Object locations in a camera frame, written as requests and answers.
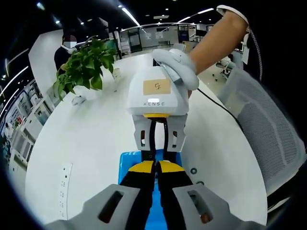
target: glass partition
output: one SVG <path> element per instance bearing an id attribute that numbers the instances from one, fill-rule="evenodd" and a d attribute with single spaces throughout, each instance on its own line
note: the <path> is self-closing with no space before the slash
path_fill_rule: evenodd
<path id="1" fill-rule="evenodd" d="M 124 55 L 152 49 L 170 49 L 174 44 L 194 41 L 196 25 L 154 24 L 120 32 L 121 51 Z"/>

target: green leaves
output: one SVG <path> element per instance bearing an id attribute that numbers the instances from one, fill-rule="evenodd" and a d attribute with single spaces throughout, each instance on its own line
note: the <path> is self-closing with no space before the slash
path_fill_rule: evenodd
<path id="1" fill-rule="evenodd" d="M 115 50 L 108 48 L 108 41 L 98 41 L 92 38 L 92 42 L 86 42 L 79 51 L 72 53 L 65 65 L 65 73 L 57 71 L 57 81 L 53 84 L 53 92 L 57 92 L 60 100 L 61 93 L 70 91 L 75 93 L 73 88 L 81 85 L 87 89 L 102 90 L 103 76 L 101 66 L 104 66 L 113 73 Z"/>
<path id="2" fill-rule="evenodd" d="M 88 58 L 86 59 L 86 63 L 85 63 L 85 67 L 87 67 L 88 69 L 95 69 L 94 67 L 94 61 L 92 58 Z"/>
<path id="3" fill-rule="evenodd" d="M 102 90 L 102 80 L 100 78 L 100 75 L 96 75 L 95 77 L 93 77 L 91 80 L 91 84 L 93 89 Z"/>
<path id="4" fill-rule="evenodd" d="M 60 84 L 59 84 L 59 87 L 58 87 L 58 96 L 59 96 L 59 99 L 60 99 L 61 101 L 63 101 L 63 98 L 62 98 L 62 96 L 61 96 L 61 93 L 63 92 L 64 88 L 65 88 L 65 85 L 62 84 L 62 83 L 60 83 Z"/>

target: tan label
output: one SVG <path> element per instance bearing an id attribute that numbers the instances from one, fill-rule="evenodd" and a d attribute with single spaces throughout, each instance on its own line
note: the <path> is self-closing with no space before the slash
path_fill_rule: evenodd
<path id="1" fill-rule="evenodd" d="M 143 95 L 170 94 L 170 79 L 157 79 L 143 81 Z"/>

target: white table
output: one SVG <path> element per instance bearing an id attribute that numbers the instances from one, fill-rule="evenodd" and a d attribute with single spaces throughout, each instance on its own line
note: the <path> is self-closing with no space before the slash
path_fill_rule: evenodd
<path id="1" fill-rule="evenodd" d="M 121 153 L 137 150 L 134 125 L 126 112 L 133 74 L 152 65 L 151 54 L 119 60 L 122 79 L 104 70 L 104 90 L 77 91 L 87 97 L 72 106 L 68 94 L 43 127 L 32 151 L 26 175 L 25 196 L 44 224 L 59 219 L 59 185 L 63 165 L 73 163 L 68 190 L 68 218 L 79 214 L 86 200 L 110 184 L 117 184 Z M 200 83 L 200 88 L 219 102 Z M 193 92 L 186 123 L 182 161 L 186 170 L 197 168 L 194 182 L 203 181 L 225 199 L 231 212 L 243 220 L 266 224 L 267 198 L 256 158 L 235 120 L 199 92 Z M 162 124 L 157 125 L 156 146 L 163 148 Z"/>

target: chair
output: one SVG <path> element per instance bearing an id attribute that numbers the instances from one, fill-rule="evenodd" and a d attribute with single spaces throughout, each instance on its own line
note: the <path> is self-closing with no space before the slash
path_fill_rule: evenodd
<path id="1" fill-rule="evenodd" d="M 215 66 L 218 67 L 218 68 L 221 68 L 222 71 L 220 72 L 220 74 L 224 78 L 228 79 L 229 74 L 236 67 L 236 64 L 232 61 L 229 61 L 229 62 L 225 61 L 225 63 L 222 63 L 221 61 L 219 61 L 219 62 L 216 63 Z"/>
<path id="2" fill-rule="evenodd" d="M 267 195 L 272 194 L 305 162 L 303 141 L 269 94 L 248 73 L 233 69 L 218 98 L 243 127 Z"/>
<path id="3" fill-rule="evenodd" d="M 176 43 L 176 44 L 173 45 L 173 49 L 179 49 L 182 52 L 185 52 L 186 47 L 187 46 L 185 44 L 181 44 L 181 43 Z"/>

